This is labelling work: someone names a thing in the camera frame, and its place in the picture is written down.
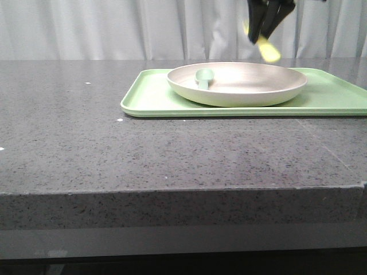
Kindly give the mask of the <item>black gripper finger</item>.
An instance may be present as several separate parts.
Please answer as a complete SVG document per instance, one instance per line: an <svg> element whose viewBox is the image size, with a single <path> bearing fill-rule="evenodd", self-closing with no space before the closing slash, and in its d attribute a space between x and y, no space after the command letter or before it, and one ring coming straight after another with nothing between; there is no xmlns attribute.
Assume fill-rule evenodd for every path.
<svg viewBox="0 0 367 275"><path fill-rule="evenodd" d="M261 35L269 39L278 25L295 9L295 1L268 1L267 11L261 27Z"/></svg>
<svg viewBox="0 0 367 275"><path fill-rule="evenodd" d="M248 38L252 44L257 43L261 27L268 9L268 1L247 0L249 11Z"/></svg>

